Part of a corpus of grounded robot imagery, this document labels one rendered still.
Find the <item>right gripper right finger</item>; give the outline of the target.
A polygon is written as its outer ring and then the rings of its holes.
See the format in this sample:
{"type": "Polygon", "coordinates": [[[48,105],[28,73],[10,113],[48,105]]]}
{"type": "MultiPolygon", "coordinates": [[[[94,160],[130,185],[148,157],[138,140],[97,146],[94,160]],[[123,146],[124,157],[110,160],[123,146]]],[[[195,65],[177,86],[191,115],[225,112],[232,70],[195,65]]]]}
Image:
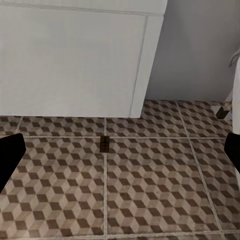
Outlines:
{"type": "Polygon", "coordinates": [[[240,173],[240,135],[228,133],[224,151],[240,173]]]}

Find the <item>mousetrap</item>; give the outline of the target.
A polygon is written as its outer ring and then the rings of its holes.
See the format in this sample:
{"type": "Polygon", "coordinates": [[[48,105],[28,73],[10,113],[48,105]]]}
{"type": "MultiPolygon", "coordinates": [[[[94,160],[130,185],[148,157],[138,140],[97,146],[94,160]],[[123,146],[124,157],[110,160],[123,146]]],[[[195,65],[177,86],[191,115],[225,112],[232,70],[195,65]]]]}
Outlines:
{"type": "Polygon", "coordinates": [[[100,153],[109,153],[109,139],[110,136],[100,136],[100,153]]]}

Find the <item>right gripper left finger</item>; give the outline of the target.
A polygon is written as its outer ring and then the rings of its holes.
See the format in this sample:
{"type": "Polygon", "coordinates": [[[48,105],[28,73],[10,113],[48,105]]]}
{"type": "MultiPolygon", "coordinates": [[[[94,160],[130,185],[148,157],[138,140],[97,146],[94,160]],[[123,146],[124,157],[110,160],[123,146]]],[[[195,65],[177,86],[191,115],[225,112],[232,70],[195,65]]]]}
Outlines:
{"type": "Polygon", "coordinates": [[[26,152],[22,133],[0,138],[0,193],[26,152]]]}

